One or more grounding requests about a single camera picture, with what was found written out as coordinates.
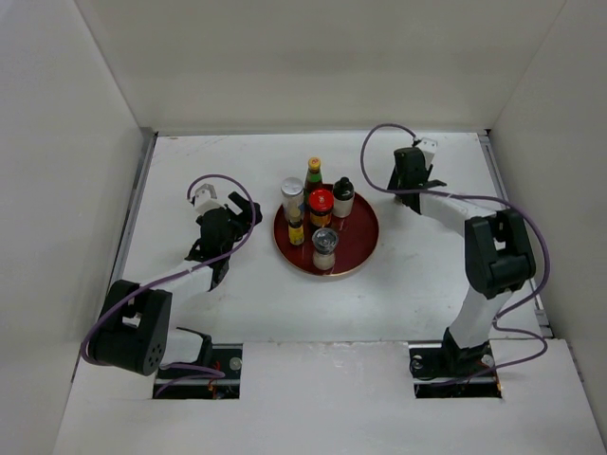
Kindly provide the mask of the grey-cap white shaker bottle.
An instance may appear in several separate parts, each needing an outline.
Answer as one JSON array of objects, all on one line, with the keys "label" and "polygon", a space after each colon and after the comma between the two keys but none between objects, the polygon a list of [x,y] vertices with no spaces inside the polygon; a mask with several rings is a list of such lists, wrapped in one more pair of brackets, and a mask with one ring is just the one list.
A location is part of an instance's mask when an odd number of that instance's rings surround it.
[{"label": "grey-cap white shaker bottle", "polygon": [[313,265],[322,271],[332,269],[336,261],[335,250],[339,242],[338,233],[332,228],[322,227],[314,232],[311,240],[314,246]]}]

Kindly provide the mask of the green red sauce bottle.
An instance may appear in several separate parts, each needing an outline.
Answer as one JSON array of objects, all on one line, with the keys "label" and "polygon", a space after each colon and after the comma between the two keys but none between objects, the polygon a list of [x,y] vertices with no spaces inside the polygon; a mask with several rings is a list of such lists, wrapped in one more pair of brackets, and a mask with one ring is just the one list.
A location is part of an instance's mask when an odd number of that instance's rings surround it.
[{"label": "green red sauce bottle", "polygon": [[304,181],[304,200],[307,201],[309,195],[323,186],[322,182],[322,171],[321,171],[321,160],[316,157],[310,157],[307,162],[307,172]]}]

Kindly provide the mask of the silver-lid white spice jar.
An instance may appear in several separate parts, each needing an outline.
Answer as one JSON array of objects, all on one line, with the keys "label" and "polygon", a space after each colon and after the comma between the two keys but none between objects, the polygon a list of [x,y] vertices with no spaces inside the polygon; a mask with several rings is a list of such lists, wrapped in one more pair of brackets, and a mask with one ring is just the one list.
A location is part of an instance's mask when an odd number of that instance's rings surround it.
[{"label": "silver-lid white spice jar", "polygon": [[297,177],[288,177],[281,183],[281,194],[283,197],[283,212],[288,219],[292,207],[297,207],[304,214],[304,182]]}]

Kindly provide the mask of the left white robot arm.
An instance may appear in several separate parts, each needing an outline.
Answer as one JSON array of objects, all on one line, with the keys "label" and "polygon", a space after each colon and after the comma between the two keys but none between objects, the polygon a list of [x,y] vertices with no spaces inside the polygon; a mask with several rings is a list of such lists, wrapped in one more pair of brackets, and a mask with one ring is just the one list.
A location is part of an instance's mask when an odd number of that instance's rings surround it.
[{"label": "left white robot arm", "polygon": [[106,294],[100,316],[85,336],[81,357],[91,365],[116,367],[149,376],[159,369],[183,369],[191,377],[213,373],[205,338],[172,326],[178,306],[214,290],[230,270],[230,257],[263,220],[248,192],[233,191],[239,209],[220,205],[211,185],[191,199],[200,227],[185,260],[164,277],[148,283],[118,280]]}]

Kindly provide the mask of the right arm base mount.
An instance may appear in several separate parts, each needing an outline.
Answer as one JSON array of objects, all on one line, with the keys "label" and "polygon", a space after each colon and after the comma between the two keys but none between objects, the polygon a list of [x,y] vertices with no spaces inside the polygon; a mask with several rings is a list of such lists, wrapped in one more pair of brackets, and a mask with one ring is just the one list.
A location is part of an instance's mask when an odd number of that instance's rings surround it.
[{"label": "right arm base mount", "polygon": [[464,351],[443,345],[412,345],[409,354],[418,399],[502,397],[497,374],[489,371],[494,359],[488,342]]}]

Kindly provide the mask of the black-cap white shaker bottle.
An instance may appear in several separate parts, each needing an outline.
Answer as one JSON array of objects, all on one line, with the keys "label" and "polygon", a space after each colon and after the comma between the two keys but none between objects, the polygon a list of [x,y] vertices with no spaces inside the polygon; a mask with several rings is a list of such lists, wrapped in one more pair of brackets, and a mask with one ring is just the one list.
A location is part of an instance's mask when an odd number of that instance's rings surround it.
[{"label": "black-cap white shaker bottle", "polygon": [[349,216],[356,195],[351,180],[348,177],[343,176],[333,185],[332,194],[334,197],[333,214],[339,218]]}]

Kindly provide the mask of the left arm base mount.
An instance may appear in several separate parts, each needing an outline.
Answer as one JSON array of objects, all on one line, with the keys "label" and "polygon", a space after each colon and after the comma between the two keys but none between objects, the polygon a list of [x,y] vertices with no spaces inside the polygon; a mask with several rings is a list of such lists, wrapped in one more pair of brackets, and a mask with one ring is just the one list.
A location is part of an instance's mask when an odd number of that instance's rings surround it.
[{"label": "left arm base mount", "polygon": [[169,332],[166,354],[157,370],[156,400],[235,400],[240,397],[244,347],[216,343],[191,329]]}]

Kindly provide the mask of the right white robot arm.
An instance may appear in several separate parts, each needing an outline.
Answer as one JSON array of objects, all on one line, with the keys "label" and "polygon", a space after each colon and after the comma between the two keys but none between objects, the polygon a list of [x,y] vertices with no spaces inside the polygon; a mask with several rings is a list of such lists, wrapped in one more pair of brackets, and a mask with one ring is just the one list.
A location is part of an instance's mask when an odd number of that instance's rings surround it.
[{"label": "right white robot arm", "polygon": [[489,354],[492,322],[512,293],[536,273],[523,216],[514,209],[490,210],[438,189],[431,180],[432,154],[417,147],[394,151],[387,189],[419,215],[440,222],[464,240],[468,292],[438,348],[412,348],[410,368],[417,379],[463,378],[478,371]]}]

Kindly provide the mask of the red-lid dark sauce jar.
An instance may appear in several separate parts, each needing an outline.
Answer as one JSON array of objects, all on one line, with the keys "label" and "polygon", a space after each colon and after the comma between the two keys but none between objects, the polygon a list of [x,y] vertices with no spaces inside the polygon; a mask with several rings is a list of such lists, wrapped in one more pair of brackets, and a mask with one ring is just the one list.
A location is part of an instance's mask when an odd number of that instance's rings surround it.
[{"label": "red-lid dark sauce jar", "polygon": [[327,228],[331,224],[334,208],[333,193],[327,189],[316,189],[308,196],[309,221],[313,229]]}]

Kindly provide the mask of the small yellow-label brown bottle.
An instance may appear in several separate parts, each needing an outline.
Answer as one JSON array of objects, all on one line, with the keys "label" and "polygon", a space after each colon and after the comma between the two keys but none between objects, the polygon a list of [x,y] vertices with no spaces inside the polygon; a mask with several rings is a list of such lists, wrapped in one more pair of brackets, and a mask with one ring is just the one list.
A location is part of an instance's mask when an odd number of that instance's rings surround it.
[{"label": "small yellow-label brown bottle", "polygon": [[288,240],[293,246],[300,246],[304,242],[304,218],[301,210],[292,207],[287,215]]}]

